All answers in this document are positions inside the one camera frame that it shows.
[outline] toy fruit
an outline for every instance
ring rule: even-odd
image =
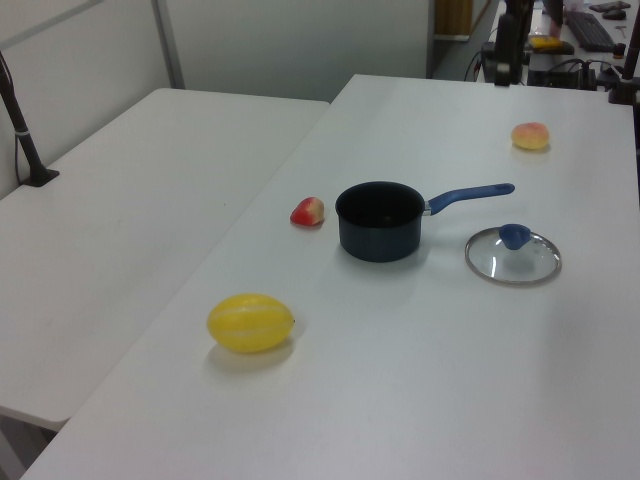
[[[312,227],[324,220],[324,203],[317,197],[305,198],[289,217],[291,223]]]
[[[282,342],[295,320],[275,298],[259,293],[234,295],[211,310],[207,328],[217,342],[235,352],[259,352]]]
[[[511,131],[511,140],[517,147],[538,150],[549,143],[549,130],[543,123],[521,123]]]

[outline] pot handle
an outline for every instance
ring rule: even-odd
[[[454,202],[461,200],[472,200],[474,198],[497,197],[499,195],[509,195],[516,187],[511,183],[500,183],[498,185],[487,185],[484,187],[462,188],[452,190],[432,198],[425,204],[423,215],[435,215]]]

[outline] blue handle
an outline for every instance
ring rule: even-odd
[[[454,202],[472,200],[474,198],[497,197],[509,195],[516,189],[510,183],[487,185],[486,187],[463,188],[438,195],[427,202],[426,215],[435,215]]]
[[[507,223],[501,226],[498,235],[509,250],[520,250],[531,240],[531,230],[517,223]]]

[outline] computer mouse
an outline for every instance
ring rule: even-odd
[[[627,18],[627,12],[624,10],[609,10],[602,14],[602,18],[605,20],[624,20]]]

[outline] peach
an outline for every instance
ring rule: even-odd
[[[511,140],[517,147],[538,150],[549,143],[549,130],[544,123],[521,123],[511,131]]]

